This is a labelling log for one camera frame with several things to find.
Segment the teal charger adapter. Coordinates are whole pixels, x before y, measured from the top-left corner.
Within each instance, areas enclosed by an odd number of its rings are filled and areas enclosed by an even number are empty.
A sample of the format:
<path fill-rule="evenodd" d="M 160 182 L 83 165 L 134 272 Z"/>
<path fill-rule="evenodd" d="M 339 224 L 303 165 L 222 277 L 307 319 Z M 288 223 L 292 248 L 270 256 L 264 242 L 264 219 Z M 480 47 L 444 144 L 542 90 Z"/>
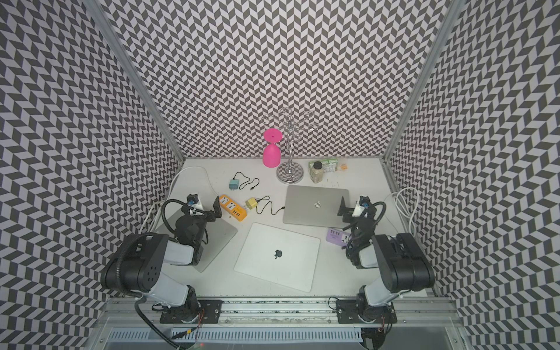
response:
<path fill-rule="evenodd" d="M 238 179 L 232 179 L 229 182 L 229 189 L 230 190 L 237 190 L 239 189 L 239 180 Z"/>

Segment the yellow charger adapter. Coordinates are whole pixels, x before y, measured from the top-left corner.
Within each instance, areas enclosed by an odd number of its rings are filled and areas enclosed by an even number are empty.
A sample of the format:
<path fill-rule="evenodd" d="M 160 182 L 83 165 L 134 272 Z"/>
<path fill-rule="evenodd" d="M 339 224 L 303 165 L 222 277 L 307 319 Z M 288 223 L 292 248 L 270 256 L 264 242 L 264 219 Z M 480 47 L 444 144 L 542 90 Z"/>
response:
<path fill-rule="evenodd" d="M 252 210 L 253 208 L 255 208 L 258 205 L 258 202 L 255 198 L 250 198 L 248 200 L 246 200 L 246 207 L 249 210 Z"/>

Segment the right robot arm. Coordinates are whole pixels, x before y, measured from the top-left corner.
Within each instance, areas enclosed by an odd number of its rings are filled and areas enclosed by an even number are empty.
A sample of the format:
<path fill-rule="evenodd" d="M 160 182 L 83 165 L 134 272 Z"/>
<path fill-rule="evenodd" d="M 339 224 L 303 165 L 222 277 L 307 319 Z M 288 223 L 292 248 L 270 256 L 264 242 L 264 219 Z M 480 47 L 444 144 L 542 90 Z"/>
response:
<path fill-rule="evenodd" d="M 390 304 L 395 299 L 435 284 L 433 267 L 411 233 L 376 233 L 385 214 L 385 202 L 373 203 L 367 196 L 360 197 L 352 208 L 342 198 L 338 209 L 346 224 L 343 229 L 350 231 L 343 246 L 346 258 L 355 268 L 379 271 L 377 279 L 360 287 L 350 308 L 337 303 L 342 313 L 355 314 L 359 322 L 394 322 Z"/>

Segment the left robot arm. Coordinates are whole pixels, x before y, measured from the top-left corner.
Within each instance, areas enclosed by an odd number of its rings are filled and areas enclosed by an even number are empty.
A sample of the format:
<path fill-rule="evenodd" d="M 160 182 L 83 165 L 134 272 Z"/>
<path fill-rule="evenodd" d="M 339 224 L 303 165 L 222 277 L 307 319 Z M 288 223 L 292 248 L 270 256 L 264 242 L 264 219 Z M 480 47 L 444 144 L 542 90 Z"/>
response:
<path fill-rule="evenodd" d="M 204 309 L 195 289 L 163 273 L 163 265 L 197 266 L 209 243 L 207 224 L 223 213 L 217 196 L 205 210 L 198 194 L 185 201 L 169 199 L 161 206 L 168 233 L 147 232 L 127 236 L 102 270 L 102 287 L 133 297 L 153 300 L 177 322 L 201 322 Z"/>

